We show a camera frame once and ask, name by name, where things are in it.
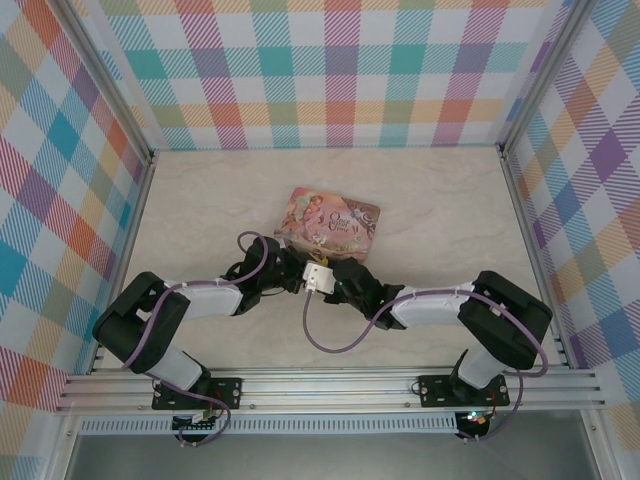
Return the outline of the left controller board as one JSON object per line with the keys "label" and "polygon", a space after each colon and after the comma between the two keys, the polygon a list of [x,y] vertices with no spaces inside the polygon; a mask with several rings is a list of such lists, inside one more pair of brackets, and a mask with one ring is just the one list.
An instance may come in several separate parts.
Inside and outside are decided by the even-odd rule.
{"label": "left controller board", "polygon": [[217,415],[186,414],[176,415],[171,421],[171,430],[179,432],[183,430],[184,434],[192,432],[202,432],[208,434],[214,432],[218,427],[219,421]]}

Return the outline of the grey metal panel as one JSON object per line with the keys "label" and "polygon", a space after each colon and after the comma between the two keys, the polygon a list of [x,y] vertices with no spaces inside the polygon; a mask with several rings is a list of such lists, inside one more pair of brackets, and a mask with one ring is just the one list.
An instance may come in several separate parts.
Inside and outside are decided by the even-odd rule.
{"label": "grey metal panel", "polygon": [[65,480],[600,480],[580,440],[446,435],[229,435],[202,448],[170,436],[83,436]]}

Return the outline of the right controller board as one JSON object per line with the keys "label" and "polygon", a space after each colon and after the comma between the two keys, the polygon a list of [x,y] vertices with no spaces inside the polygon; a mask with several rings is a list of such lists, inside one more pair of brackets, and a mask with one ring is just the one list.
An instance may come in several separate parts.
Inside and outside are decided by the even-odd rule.
{"label": "right controller board", "polygon": [[460,434],[484,436],[490,428],[493,414],[490,412],[469,411],[456,414]]}

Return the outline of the aluminium side floor rail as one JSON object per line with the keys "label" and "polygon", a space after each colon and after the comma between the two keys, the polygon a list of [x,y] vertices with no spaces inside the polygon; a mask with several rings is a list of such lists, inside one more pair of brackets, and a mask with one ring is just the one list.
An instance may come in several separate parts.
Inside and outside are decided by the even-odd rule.
{"label": "aluminium side floor rail", "polygon": [[122,249],[117,259],[117,263],[115,264],[115,270],[113,271],[113,278],[111,280],[106,303],[100,314],[104,313],[106,308],[118,297],[119,293],[124,287],[126,274],[131,262],[136,238],[139,232],[142,216],[144,214],[144,209],[150,194],[159,157],[160,152],[158,150],[154,150],[143,169],[143,176],[141,179],[139,192],[128,220],[126,235],[124,237]]}
{"label": "aluminium side floor rail", "polygon": [[541,295],[541,300],[551,309],[553,314],[550,329],[553,335],[555,348],[560,359],[562,360],[562,365],[568,368],[574,368],[575,365],[571,347],[566,344],[565,330],[560,322],[560,311],[543,269],[542,254],[537,244],[532,224],[527,217],[524,199],[522,197],[516,181],[516,177],[512,172],[506,154],[503,153],[500,148],[497,148],[497,154],[500,167],[506,181],[507,189],[509,191],[509,195],[515,210],[517,221],[521,230],[536,285]]}

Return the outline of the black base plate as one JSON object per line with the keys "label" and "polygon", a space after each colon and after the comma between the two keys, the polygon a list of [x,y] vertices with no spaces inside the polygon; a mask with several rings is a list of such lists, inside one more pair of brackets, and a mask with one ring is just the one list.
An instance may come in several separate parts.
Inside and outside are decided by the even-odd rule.
{"label": "black base plate", "polygon": [[476,389],[464,382],[454,383],[447,375],[418,377],[421,406],[426,407],[492,407],[508,406],[510,397],[505,377],[494,377],[484,389]]}
{"label": "black base plate", "polygon": [[151,408],[163,410],[205,410],[216,408],[210,401],[193,397],[206,396],[225,403],[231,410],[239,408],[242,379],[237,377],[208,378],[197,381],[189,390],[190,395],[170,388],[165,382],[154,381]]}

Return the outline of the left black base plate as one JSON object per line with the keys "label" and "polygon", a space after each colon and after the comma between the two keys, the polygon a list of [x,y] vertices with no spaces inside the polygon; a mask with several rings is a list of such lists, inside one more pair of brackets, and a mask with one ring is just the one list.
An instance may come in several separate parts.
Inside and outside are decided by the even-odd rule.
{"label": "left black base plate", "polygon": [[170,388],[165,382],[154,381],[151,408],[163,410],[205,410],[216,408],[210,401],[193,397],[206,396],[225,403],[231,410],[239,408],[242,379],[237,377],[208,378],[197,381],[189,390],[190,395]]}

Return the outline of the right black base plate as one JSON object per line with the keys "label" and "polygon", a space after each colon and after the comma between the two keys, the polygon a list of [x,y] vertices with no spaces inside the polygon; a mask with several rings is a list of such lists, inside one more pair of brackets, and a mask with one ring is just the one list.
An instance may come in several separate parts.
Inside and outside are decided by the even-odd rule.
{"label": "right black base plate", "polygon": [[510,397],[505,377],[494,377],[484,389],[476,389],[464,382],[454,383],[447,375],[418,377],[421,406],[426,407],[492,407],[508,406]]}

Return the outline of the aluminium frame post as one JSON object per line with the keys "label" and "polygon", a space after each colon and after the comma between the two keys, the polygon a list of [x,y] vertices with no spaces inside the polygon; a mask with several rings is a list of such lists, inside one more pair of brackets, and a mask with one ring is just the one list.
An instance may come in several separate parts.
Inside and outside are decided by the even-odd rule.
{"label": "aluminium frame post", "polygon": [[105,95],[125,134],[132,141],[134,148],[146,163],[152,164],[154,150],[146,141],[142,129],[139,127],[113,75],[109,71],[100,50],[96,47],[91,35],[85,28],[80,15],[76,12],[72,1],[49,0],[49,3],[52,9],[56,9],[56,15],[65,25],[74,46],[78,49],[80,56],[87,65],[88,72],[96,81],[98,89]]}
{"label": "aluminium frame post", "polygon": [[507,96],[506,117],[496,137],[500,157],[506,158],[524,135],[597,2],[549,0]]}

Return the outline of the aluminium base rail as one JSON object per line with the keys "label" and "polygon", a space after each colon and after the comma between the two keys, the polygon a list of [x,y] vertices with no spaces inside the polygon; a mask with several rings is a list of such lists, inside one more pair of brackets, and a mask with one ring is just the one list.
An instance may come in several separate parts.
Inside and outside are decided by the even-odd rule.
{"label": "aluminium base rail", "polygon": [[[421,375],[447,375],[450,368],[326,367],[216,369],[214,377],[243,380],[238,411],[276,413],[398,413],[420,410],[413,383]],[[58,414],[150,414],[152,381],[117,369],[71,376],[58,401]],[[554,366],[524,380],[522,410],[586,410],[606,405],[590,370]]]}

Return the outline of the controller board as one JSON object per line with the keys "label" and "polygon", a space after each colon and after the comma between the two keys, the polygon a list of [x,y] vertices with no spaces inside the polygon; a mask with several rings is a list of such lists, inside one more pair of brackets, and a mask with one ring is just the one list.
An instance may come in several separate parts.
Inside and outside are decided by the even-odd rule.
{"label": "controller board", "polygon": [[214,432],[218,427],[219,421],[217,415],[186,414],[176,415],[171,421],[171,430],[179,432],[183,430],[184,434],[192,432],[202,432],[208,434]]}
{"label": "controller board", "polygon": [[493,414],[490,412],[469,411],[456,414],[460,434],[484,436],[490,428]]}

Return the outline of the pink illustrated tin box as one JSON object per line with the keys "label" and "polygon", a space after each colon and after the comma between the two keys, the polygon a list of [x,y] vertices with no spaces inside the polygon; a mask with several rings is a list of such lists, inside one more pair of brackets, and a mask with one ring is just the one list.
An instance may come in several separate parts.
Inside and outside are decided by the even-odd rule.
{"label": "pink illustrated tin box", "polygon": [[298,251],[320,249],[326,257],[366,260],[381,209],[341,195],[298,187],[274,235]]}

